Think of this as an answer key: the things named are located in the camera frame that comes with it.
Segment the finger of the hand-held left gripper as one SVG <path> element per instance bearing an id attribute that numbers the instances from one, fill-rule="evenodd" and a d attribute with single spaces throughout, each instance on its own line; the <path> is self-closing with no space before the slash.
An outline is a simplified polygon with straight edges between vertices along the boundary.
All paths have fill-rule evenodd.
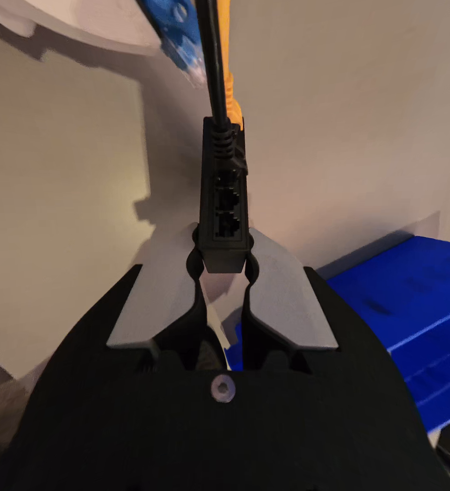
<path id="1" fill-rule="evenodd" d="M 0 1 L 0 25 L 31 38 L 44 27 L 110 51 L 152 56 L 161 41 L 136 1 Z"/>

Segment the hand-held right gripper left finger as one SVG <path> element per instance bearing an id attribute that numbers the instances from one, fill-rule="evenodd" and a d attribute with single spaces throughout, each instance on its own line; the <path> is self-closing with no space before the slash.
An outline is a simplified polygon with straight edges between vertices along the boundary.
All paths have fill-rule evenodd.
<path id="1" fill-rule="evenodd" d="M 107 340 L 113 349 L 174 351 L 196 363 L 207 328 L 200 284 L 204 265 L 191 223 L 163 242 L 150 241 L 145 261 Z"/>

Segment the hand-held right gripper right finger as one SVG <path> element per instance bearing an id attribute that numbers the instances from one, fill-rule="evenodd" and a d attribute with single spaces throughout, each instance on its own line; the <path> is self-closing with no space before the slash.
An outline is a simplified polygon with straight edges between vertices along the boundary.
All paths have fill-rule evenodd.
<path id="1" fill-rule="evenodd" d="M 301 262 L 255 228 L 246 259 L 242 308 L 243 366 L 263 366 L 269 353 L 288 361 L 303 351 L 339 348 Z"/>

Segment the black network switch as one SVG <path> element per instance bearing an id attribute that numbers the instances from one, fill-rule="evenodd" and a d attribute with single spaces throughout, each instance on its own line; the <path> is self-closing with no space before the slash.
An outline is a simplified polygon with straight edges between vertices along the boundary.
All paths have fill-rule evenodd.
<path id="1" fill-rule="evenodd" d="M 245 132 L 238 124 L 219 132 L 205 117 L 195 242 L 209 273 L 240 273 L 251 251 L 247 176 Z"/>

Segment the blue plastic bin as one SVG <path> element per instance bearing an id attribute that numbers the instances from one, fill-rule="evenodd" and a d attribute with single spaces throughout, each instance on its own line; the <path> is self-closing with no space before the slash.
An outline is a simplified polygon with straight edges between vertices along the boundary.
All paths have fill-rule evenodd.
<path id="1" fill-rule="evenodd" d="M 450 424 L 450 242 L 411 236 L 327 280 L 394 360 L 428 433 Z M 238 342 L 225 350 L 242 371 Z"/>

